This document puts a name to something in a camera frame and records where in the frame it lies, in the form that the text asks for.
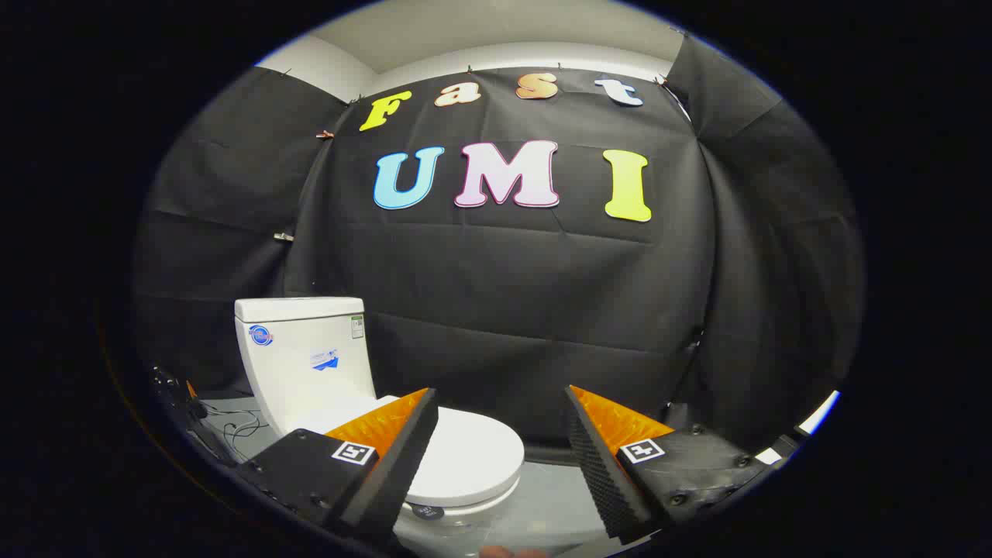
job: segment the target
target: toilet tank lid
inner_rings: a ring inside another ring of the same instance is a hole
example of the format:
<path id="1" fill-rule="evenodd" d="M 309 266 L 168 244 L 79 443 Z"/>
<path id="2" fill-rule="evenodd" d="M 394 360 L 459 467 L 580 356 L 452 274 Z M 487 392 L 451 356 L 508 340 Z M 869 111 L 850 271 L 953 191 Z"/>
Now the toilet tank lid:
<path id="1" fill-rule="evenodd" d="M 329 318 L 365 311 L 362 299 L 351 297 L 300 297 L 240 299 L 234 301 L 234 316 L 246 323 L 285 322 Z"/>

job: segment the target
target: letter m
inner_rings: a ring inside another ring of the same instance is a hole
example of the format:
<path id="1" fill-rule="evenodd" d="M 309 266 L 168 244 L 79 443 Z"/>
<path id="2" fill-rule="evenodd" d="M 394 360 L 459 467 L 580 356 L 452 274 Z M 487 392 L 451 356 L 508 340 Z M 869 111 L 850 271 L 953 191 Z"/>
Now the letter m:
<path id="1" fill-rule="evenodd" d="M 514 203 L 527 208 L 551 208 L 558 205 L 558 194 L 552 186 L 552 154 L 558 149 L 553 141 L 529 141 L 520 148 L 510 163 L 506 162 L 491 143 L 466 145 L 461 152 L 468 157 L 465 186 L 454 199 L 460 208 L 477 208 L 488 201 L 482 193 L 482 181 L 497 204 L 503 204 L 510 191 L 520 181 L 520 191 Z"/>

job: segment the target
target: floor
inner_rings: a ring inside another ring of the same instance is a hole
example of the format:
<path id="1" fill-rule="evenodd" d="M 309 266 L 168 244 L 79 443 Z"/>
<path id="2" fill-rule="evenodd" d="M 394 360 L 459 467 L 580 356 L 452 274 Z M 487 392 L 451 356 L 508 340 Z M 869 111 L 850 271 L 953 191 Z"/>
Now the floor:
<path id="1" fill-rule="evenodd" d="M 251 459 L 276 442 L 254 398 L 204 402 L 213 407 L 212 413 L 219 413 L 208 416 L 206 422 L 218 432 L 226 428 L 225 439 L 228 445 L 234 442 L 237 461 Z M 472 558 L 483 545 L 501 545 L 511 551 L 535 548 L 551 556 L 579 550 L 576 547 L 591 541 L 598 541 L 598 556 L 621 550 L 619 543 L 605 540 L 603 522 L 578 467 L 525 462 L 520 484 L 504 505 L 499 518 L 458 534 L 429 533 L 402 521 L 395 531 L 424 558 Z"/>

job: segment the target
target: orange padding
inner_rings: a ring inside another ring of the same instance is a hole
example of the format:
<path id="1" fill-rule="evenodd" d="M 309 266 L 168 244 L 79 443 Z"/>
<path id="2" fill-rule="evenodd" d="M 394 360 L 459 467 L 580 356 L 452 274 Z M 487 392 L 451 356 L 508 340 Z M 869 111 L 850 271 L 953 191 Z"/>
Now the orange padding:
<path id="1" fill-rule="evenodd" d="M 569 387 L 585 409 L 585 414 L 589 415 L 599 437 L 610 449 L 611 456 L 617 455 L 620 446 L 675 432 L 675 429 L 605 397 L 574 385 Z"/>
<path id="2" fill-rule="evenodd" d="M 338 426 L 326 434 L 331 438 L 372 446 L 382 459 L 396 441 L 407 419 L 427 393 L 424 388 Z"/>

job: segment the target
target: black backdrop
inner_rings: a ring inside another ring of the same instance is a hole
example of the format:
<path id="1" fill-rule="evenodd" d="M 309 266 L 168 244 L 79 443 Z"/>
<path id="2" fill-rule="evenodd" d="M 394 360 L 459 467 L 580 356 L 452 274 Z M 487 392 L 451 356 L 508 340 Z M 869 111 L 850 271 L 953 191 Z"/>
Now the black backdrop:
<path id="1" fill-rule="evenodd" d="M 136 335 L 146 358 L 204 395 L 251 393 L 234 301 L 279 296 L 320 123 L 345 103 L 291 75 L 251 68 L 166 154 L 139 221 Z"/>
<path id="2" fill-rule="evenodd" d="M 589 70 L 551 70 L 558 94 L 517 97 L 520 75 L 545 71 L 446 75 L 346 106 L 250 70 L 180 138 L 149 198 L 136 290 L 151 359 L 200 390 L 243 393 L 234 299 L 357 296 L 380 395 L 435 387 L 442 404 L 510 425 L 532 457 L 568 458 L 570 383 L 750 451 L 791 431 L 846 373 L 861 313 L 853 209 L 825 149 L 693 38 L 669 75 L 691 119 L 656 83 Z M 594 83 L 609 78 L 644 104 L 613 101 Z M 465 81 L 481 98 L 434 106 Z M 372 101 L 404 90 L 385 124 L 359 131 Z M 491 142 L 510 160 L 536 139 L 558 144 L 557 206 L 454 205 L 463 146 Z M 403 191 L 430 146 L 445 150 L 430 193 L 377 206 L 379 158 L 411 156 Z M 605 213 L 607 149 L 648 159 L 650 221 Z"/>

